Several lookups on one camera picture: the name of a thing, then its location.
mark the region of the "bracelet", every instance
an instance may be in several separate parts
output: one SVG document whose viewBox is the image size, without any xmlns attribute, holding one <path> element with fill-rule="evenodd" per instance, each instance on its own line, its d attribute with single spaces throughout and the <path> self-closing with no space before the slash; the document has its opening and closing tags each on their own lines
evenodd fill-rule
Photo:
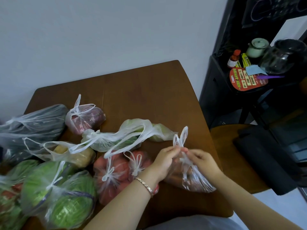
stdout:
<svg viewBox="0 0 307 230">
<path fill-rule="evenodd" d="M 142 183 L 145 186 L 145 188 L 148 189 L 150 196 L 153 197 L 154 194 L 153 194 L 152 189 L 148 185 L 146 185 L 146 183 L 142 179 L 138 177 L 135 177 L 135 179 L 138 180 L 140 183 Z"/>
</svg>

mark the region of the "white wall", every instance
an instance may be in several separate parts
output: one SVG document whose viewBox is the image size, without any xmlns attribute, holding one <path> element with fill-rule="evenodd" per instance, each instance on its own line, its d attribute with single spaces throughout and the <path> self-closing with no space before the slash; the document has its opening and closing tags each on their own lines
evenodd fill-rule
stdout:
<svg viewBox="0 0 307 230">
<path fill-rule="evenodd" d="M 0 119 L 39 87 L 175 59 L 199 97 L 226 1 L 0 0 Z"/>
</svg>

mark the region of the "right hand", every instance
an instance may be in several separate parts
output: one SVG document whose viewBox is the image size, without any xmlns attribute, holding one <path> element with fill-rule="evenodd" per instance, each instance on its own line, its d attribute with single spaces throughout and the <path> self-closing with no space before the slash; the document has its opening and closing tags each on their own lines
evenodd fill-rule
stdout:
<svg viewBox="0 0 307 230">
<path fill-rule="evenodd" d="M 200 149 L 190 149 L 186 154 L 210 183 L 214 183 L 224 175 L 210 153 Z"/>
</svg>

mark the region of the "small bottle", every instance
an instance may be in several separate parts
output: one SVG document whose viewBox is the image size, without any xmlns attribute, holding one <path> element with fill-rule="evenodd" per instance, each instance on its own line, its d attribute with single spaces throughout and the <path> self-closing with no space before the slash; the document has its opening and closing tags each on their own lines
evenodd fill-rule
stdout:
<svg viewBox="0 0 307 230">
<path fill-rule="evenodd" d="M 235 50 L 233 55 L 229 58 L 229 61 L 227 63 L 227 67 L 228 68 L 234 68 L 237 64 L 237 62 L 239 61 L 240 59 L 240 53 L 241 53 L 241 50 Z"/>
</svg>

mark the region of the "floor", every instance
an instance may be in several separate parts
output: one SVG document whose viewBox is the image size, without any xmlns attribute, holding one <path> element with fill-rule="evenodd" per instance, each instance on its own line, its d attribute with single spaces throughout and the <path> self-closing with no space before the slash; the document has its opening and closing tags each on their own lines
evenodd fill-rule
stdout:
<svg viewBox="0 0 307 230">
<path fill-rule="evenodd" d="M 276 195 L 272 189 L 254 194 L 254 196 L 288 220 L 307 230 L 307 201 L 298 189 L 282 196 Z M 230 219 L 244 230 L 248 230 L 236 213 Z"/>
</svg>

